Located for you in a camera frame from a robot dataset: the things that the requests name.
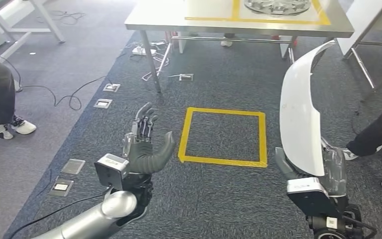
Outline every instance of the white table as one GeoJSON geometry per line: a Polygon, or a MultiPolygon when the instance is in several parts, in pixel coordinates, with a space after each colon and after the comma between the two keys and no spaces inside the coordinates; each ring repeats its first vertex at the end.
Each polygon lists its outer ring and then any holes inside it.
{"type": "MultiPolygon", "coordinates": [[[[0,10],[4,8],[6,5],[8,5],[12,0],[0,0],[0,10]]],[[[48,12],[42,5],[42,3],[38,0],[30,0],[31,4],[34,6],[35,10],[38,11],[43,19],[44,22],[48,25],[48,28],[12,28],[10,27],[7,22],[0,16],[0,28],[4,31],[4,33],[8,36],[8,38],[13,42],[12,46],[9,47],[4,53],[0,55],[0,62],[2,63],[5,61],[6,58],[8,58],[10,55],[12,55],[20,46],[22,46],[29,36],[33,33],[53,33],[53,35],[56,37],[56,39],[63,43],[65,42],[64,37],[58,27],[55,25],[55,23],[52,21],[52,18],[49,16],[48,12]],[[14,34],[20,34],[22,33],[22,37],[19,39],[14,38],[14,34]]],[[[17,92],[21,91],[21,87],[19,85],[18,81],[15,82],[15,90],[17,92]]]]}
{"type": "Polygon", "coordinates": [[[350,38],[338,38],[340,49],[344,57],[347,59],[352,55],[355,56],[359,66],[361,67],[366,79],[368,80],[374,93],[379,85],[376,85],[366,69],[361,57],[358,55],[356,48],[358,45],[379,45],[382,42],[367,42],[363,38],[370,30],[382,31],[382,0],[355,0],[351,7],[346,12],[346,15],[354,27],[354,34],[350,38]]]}
{"type": "MultiPolygon", "coordinates": [[[[280,44],[281,56],[289,56],[291,62],[293,42],[297,36],[334,38],[350,37],[353,33],[336,0],[312,0],[307,11],[281,17],[256,14],[244,6],[243,0],[142,0],[125,25],[127,29],[140,30],[146,52],[150,52],[146,30],[280,35],[280,40],[234,38],[230,41],[280,44]]],[[[221,41],[223,38],[174,36],[172,40],[221,41]]],[[[147,58],[156,90],[160,93],[158,72],[152,56],[148,54],[147,58]]]]}

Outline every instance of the robotic hand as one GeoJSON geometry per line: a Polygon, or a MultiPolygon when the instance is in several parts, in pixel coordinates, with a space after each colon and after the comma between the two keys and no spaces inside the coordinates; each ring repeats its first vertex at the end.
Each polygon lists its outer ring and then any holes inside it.
{"type": "Polygon", "coordinates": [[[123,157],[130,162],[130,171],[137,173],[155,173],[162,170],[171,158],[175,148],[172,132],[165,134],[165,142],[157,151],[153,152],[152,132],[153,124],[157,120],[152,115],[154,109],[151,103],[145,104],[135,116],[132,130],[125,135],[123,157]]]}
{"type": "Polygon", "coordinates": [[[147,103],[125,135],[123,157],[106,154],[95,163],[99,181],[108,190],[103,202],[34,239],[106,239],[142,218],[152,198],[151,174],[162,170],[175,149],[172,132],[153,152],[152,131],[157,116],[147,103]]]}

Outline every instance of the gray carpet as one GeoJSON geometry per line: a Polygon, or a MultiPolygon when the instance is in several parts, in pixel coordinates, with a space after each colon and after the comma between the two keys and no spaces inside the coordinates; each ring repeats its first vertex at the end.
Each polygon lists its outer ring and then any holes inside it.
{"type": "MultiPolygon", "coordinates": [[[[59,100],[105,75],[133,33],[125,29],[123,22],[134,3],[49,0],[45,5],[48,10],[81,11],[87,15],[75,25],[55,22],[65,36],[64,44],[58,44],[52,34],[33,35],[9,57],[22,76],[22,84],[47,86],[59,100]]],[[[33,12],[16,27],[44,27],[36,21],[37,16],[33,12]]],[[[83,109],[100,83],[90,84],[77,94],[83,109]]],[[[52,95],[41,88],[25,88],[17,93],[17,114],[36,124],[38,130],[9,141],[0,139],[0,238],[32,194],[83,109],[70,109],[67,99],[55,108],[52,95]]]]}
{"type": "MultiPolygon", "coordinates": [[[[131,39],[138,40],[138,34],[131,39]]],[[[321,42],[318,38],[301,38],[296,56],[321,42]]],[[[191,41],[183,55],[171,58],[161,78],[161,95],[155,93],[153,84],[140,80],[147,72],[147,62],[144,59],[131,61],[130,50],[125,50],[127,55],[120,57],[108,74],[111,81],[121,84],[119,91],[102,92],[103,85],[98,89],[47,171],[52,170],[54,178],[68,158],[86,161],[79,175],[61,174],[65,179],[74,180],[68,197],[46,196],[41,201],[32,194],[9,232],[33,218],[103,191],[93,162],[106,153],[121,155],[121,140],[129,132],[135,112],[144,103],[153,102],[160,116],[155,126],[156,147],[167,131],[173,131],[179,140],[187,107],[265,112],[268,167],[180,163],[176,151],[166,168],[154,175],[155,190],[149,214],[124,228],[114,239],[310,238],[304,216],[286,197],[286,181],[273,161],[274,147],[281,144],[279,100],[288,68],[288,62],[279,57],[278,46],[238,43],[224,49],[216,42],[191,41]],[[195,73],[194,81],[167,78],[178,73],[195,73]],[[114,102],[108,110],[92,108],[98,98],[114,102]]],[[[375,54],[382,54],[382,49],[375,54]]],[[[367,58],[366,64],[375,61],[367,58]]],[[[342,61],[335,46],[326,52],[312,76],[312,96],[321,112],[322,134],[337,146],[344,146],[354,137],[351,133],[353,111],[361,97],[359,88],[367,83],[359,77],[358,70],[351,67],[352,63],[353,59],[342,61]]],[[[382,92],[376,95],[377,100],[369,103],[372,108],[376,105],[382,109],[380,95],[382,92]]],[[[370,111],[362,115],[362,120],[357,118],[354,122],[357,128],[375,117],[370,111]]],[[[251,126],[253,119],[200,114],[194,120],[191,126],[196,128],[191,129],[187,154],[246,160],[257,156],[254,148],[258,144],[254,133],[257,127],[251,126]],[[253,150],[241,153],[242,145],[253,150]]],[[[378,227],[377,239],[382,239],[381,180],[382,151],[348,163],[348,194],[353,203],[361,205],[364,221],[378,227]]],[[[35,190],[43,190],[48,181],[49,174],[45,174],[41,187],[35,190]]],[[[96,199],[71,206],[23,230],[17,238],[41,234],[98,202],[96,199]]]]}

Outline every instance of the metal table frame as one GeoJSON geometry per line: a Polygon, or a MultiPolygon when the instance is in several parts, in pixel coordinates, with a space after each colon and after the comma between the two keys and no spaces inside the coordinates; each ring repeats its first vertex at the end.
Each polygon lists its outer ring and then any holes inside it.
{"type": "MultiPolygon", "coordinates": [[[[12,0],[7,1],[5,4],[0,5],[0,10],[4,8],[8,3],[10,3],[12,0]]],[[[33,33],[53,33],[55,38],[60,42],[64,43],[65,39],[62,33],[60,32],[59,28],[55,25],[55,23],[52,21],[52,18],[50,17],[49,13],[46,11],[45,7],[42,5],[42,3],[38,0],[29,0],[31,4],[34,6],[34,9],[38,11],[43,19],[44,22],[47,24],[48,28],[12,28],[8,25],[8,23],[0,16],[0,28],[3,30],[3,32],[8,36],[10,39],[10,42],[12,42],[12,46],[9,47],[4,53],[0,55],[0,62],[4,62],[6,58],[8,58],[10,55],[12,55],[20,46],[22,46],[27,39],[30,37],[33,33]],[[14,34],[20,34],[22,33],[22,37],[19,39],[14,38],[14,34]]],[[[15,90],[17,92],[21,91],[21,86],[17,80],[14,79],[14,85],[15,90]]]]}
{"type": "MultiPolygon", "coordinates": [[[[144,30],[141,30],[140,34],[143,41],[145,52],[151,52],[151,45],[147,36],[147,32],[144,30]]],[[[150,65],[150,71],[152,73],[153,83],[155,85],[157,93],[161,93],[161,88],[159,84],[159,73],[162,71],[163,65],[165,64],[166,57],[168,56],[170,50],[172,49],[172,40],[206,40],[206,41],[224,41],[225,40],[224,38],[217,38],[217,37],[195,37],[195,36],[184,37],[184,36],[172,36],[171,34],[169,35],[170,35],[170,39],[168,39],[169,44],[163,56],[163,60],[158,68],[159,70],[156,70],[156,66],[153,61],[153,56],[151,54],[146,54],[146,58],[150,65]]],[[[293,42],[295,40],[296,40],[296,36],[290,37],[290,40],[244,39],[244,38],[228,39],[228,41],[234,41],[234,42],[259,42],[259,43],[280,44],[282,58],[286,60],[289,56],[289,60],[291,64],[293,64],[295,61],[293,56],[293,42]]]]}
{"type": "Polygon", "coordinates": [[[362,70],[365,78],[368,80],[368,83],[371,87],[371,90],[362,98],[361,102],[365,102],[375,92],[377,92],[377,90],[379,90],[382,87],[382,80],[380,80],[377,84],[374,82],[367,68],[365,67],[364,62],[362,61],[362,58],[357,53],[357,48],[359,45],[382,46],[382,42],[363,41],[366,34],[370,32],[370,30],[373,28],[373,26],[376,24],[376,22],[380,19],[381,16],[382,16],[382,8],[377,12],[377,14],[374,16],[372,21],[368,23],[367,27],[361,32],[360,36],[355,40],[354,44],[350,47],[350,50],[343,57],[343,59],[345,60],[348,60],[352,55],[355,57],[358,66],[362,70]]]}
{"type": "MultiPolygon", "coordinates": [[[[294,41],[297,36],[315,36],[315,37],[350,37],[353,28],[339,3],[335,0],[313,0],[316,4],[322,3],[323,9],[317,9],[318,14],[326,14],[329,24],[324,22],[303,22],[292,21],[292,19],[280,21],[241,21],[240,18],[231,18],[225,20],[209,20],[189,19],[188,10],[198,11],[192,0],[142,0],[134,8],[125,25],[129,30],[139,30],[145,52],[151,52],[151,45],[148,40],[147,30],[154,31],[176,31],[182,32],[211,32],[211,33],[235,33],[235,34],[259,34],[259,35],[280,35],[279,40],[270,39],[244,39],[233,38],[228,41],[235,42],[258,42],[258,43],[274,43],[280,45],[281,57],[294,62],[293,48],[294,41]]],[[[239,4],[240,0],[231,0],[233,4],[239,4]]],[[[179,41],[179,46],[183,45],[186,40],[207,40],[222,41],[224,38],[218,37],[198,37],[198,36],[170,36],[168,49],[165,52],[164,59],[172,49],[172,41],[179,41]]],[[[156,91],[161,92],[158,74],[162,71],[163,63],[160,67],[155,66],[151,54],[146,54],[146,58],[150,65],[153,83],[156,91]]]]}

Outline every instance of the robot finger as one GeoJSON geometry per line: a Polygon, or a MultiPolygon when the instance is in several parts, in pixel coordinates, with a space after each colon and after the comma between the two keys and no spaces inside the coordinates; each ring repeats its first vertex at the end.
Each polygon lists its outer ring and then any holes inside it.
{"type": "Polygon", "coordinates": [[[153,123],[158,119],[158,116],[152,116],[150,117],[149,123],[153,126],[153,123]]]}
{"type": "Polygon", "coordinates": [[[150,116],[152,115],[152,113],[154,113],[154,109],[153,109],[153,108],[150,108],[148,111],[146,111],[146,113],[144,114],[144,117],[148,117],[148,118],[150,118],[150,116]]]}
{"type": "Polygon", "coordinates": [[[147,111],[148,111],[149,109],[151,109],[151,107],[152,107],[152,104],[151,104],[150,102],[146,103],[143,107],[141,107],[141,108],[138,110],[138,112],[137,112],[137,114],[136,114],[136,116],[135,116],[135,119],[136,119],[136,120],[140,120],[140,119],[142,119],[142,118],[145,116],[145,114],[147,113],[147,111]]]}

